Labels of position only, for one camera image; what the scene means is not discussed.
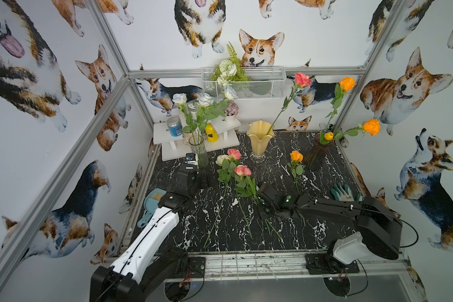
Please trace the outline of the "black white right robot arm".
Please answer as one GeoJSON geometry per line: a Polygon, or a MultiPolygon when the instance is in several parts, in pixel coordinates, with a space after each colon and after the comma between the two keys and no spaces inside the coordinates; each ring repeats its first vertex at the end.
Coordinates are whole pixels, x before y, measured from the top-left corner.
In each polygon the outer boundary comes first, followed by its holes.
{"type": "Polygon", "coordinates": [[[264,183],[255,198],[267,210],[266,215],[301,221],[332,220],[351,227],[352,235],[328,246],[325,256],[328,265],[348,266],[371,255],[396,260],[401,249],[416,245],[420,238],[414,226],[396,217],[373,197],[362,201],[330,200],[310,193],[281,193],[264,183]]]}

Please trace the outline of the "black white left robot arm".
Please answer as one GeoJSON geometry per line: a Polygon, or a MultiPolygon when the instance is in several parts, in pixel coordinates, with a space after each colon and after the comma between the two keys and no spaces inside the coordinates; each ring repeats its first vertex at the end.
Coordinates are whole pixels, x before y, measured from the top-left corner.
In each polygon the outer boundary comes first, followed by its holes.
{"type": "Polygon", "coordinates": [[[145,301],[165,280],[205,275],[206,260],[188,256],[186,250],[170,247],[155,254],[178,225],[187,204],[202,189],[213,184],[213,172],[193,164],[182,164],[172,187],[156,189],[147,200],[157,208],[140,235],[108,268],[98,268],[91,277],[90,301],[145,301]]]}

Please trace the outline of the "small pink tulip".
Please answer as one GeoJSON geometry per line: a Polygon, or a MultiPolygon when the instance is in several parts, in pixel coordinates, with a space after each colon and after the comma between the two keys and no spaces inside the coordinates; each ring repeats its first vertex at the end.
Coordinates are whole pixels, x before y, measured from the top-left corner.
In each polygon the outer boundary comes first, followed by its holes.
{"type": "Polygon", "coordinates": [[[252,200],[253,204],[257,206],[257,209],[259,210],[259,215],[260,218],[263,220],[263,222],[266,224],[266,229],[268,233],[271,235],[273,233],[272,225],[269,221],[269,216],[267,212],[267,208],[264,204],[264,202],[260,199],[260,197],[257,196],[257,185],[255,183],[255,179],[253,177],[247,176],[246,177],[247,181],[247,190],[249,192],[249,198],[252,200]]]}

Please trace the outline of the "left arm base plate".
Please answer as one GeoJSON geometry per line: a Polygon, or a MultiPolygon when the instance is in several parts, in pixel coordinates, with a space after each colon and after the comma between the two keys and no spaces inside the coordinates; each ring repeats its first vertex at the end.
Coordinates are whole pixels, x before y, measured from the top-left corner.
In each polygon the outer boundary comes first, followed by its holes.
{"type": "Polygon", "coordinates": [[[202,279],[205,275],[205,257],[184,257],[179,260],[176,271],[171,276],[172,279],[202,279]]]}

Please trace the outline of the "orange rose top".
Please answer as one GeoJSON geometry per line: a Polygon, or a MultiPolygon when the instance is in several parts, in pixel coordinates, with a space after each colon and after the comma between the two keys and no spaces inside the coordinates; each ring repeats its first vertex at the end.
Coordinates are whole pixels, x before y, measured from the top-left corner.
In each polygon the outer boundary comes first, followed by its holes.
{"type": "Polygon", "coordinates": [[[322,131],[322,133],[332,132],[331,130],[329,130],[331,121],[338,113],[338,108],[342,105],[342,102],[343,102],[343,99],[344,99],[346,93],[349,92],[355,85],[356,85],[356,82],[351,77],[343,78],[341,80],[341,82],[336,84],[334,99],[331,102],[333,110],[331,113],[329,113],[327,115],[327,117],[329,117],[329,120],[327,122],[327,126],[322,131]]]}

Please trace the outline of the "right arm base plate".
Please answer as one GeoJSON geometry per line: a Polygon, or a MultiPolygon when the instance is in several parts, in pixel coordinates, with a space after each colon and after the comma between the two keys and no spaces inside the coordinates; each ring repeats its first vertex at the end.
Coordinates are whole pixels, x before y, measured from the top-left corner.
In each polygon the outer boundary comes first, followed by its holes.
{"type": "Polygon", "coordinates": [[[344,264],[329,254],[306,254],[306,268],[311,275],[359,273],[355,262],[344,264]]]}

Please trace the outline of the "orange rose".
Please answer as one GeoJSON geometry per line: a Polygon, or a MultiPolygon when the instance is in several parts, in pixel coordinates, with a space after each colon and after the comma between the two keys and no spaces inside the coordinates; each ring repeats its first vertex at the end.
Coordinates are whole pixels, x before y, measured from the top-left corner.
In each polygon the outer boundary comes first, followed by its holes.
{"type": "Polygon", "coordinates": [[[336,140],[340,140],[345,136],[355,137],[358,134],[362,133],[363,135],[370,134],[370,136],[377,135],[381,130],[380,121],[377,119],[370,119],[363,124],[358,124],[357,127],[350,128],[346,131],[339,130],[336,131],[333,135],[333,138],[336,140]]]}
{"type": "Polygon", "coordinates": [[[293,181],[296,190],[299,190],[299,179],[304,173],[304,168],[302,165],[303,155],[294,150],[290,153],[290,162],[288,163],[288,167],[290,169],[291,175],[293,176],[293,181]]]}
{"type": "Polygon", "coordinates": [[[332,132],[331,130],[329,130],[331,121],[338,113],[338,108],[342,105],[342,102],[343,102],[343,99],[344,99],[346,93],[349,92],[355,85],[356,85],[356,82],[351,77],[343,78],[341,80],[341,82],[336,84],[334,99],[331,102],[333,110],[331,113],[329,113],[327,115],[327,117],[329,117],[329,120],[327,122],[327,126],[322,131],[322,133],[332,132]]]}

